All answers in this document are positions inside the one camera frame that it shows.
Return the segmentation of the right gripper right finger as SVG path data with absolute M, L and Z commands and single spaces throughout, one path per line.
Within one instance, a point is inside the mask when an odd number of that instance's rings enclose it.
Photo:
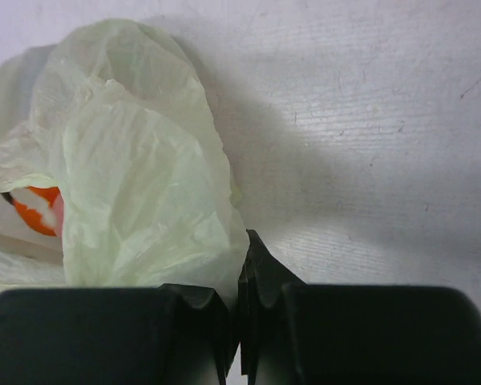
M 481 313 L 437 286 L 307 284 L 255 231 L 238 282 L 251 384 L 481 384 Z

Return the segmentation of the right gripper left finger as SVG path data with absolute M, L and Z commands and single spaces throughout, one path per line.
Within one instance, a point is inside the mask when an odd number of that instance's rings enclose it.
M 223 384 L 232 319 L 215 290 L 0 293 L 0 384 Z

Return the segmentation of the pale green plastic bag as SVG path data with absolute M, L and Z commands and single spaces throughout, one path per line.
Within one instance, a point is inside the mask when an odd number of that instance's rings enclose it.
M 249 236 L 232 181 L 164 30 L 108 19 L 0 66 L 0 193 L 59 189 L 71 286 L 203 286 L 233 308 Z

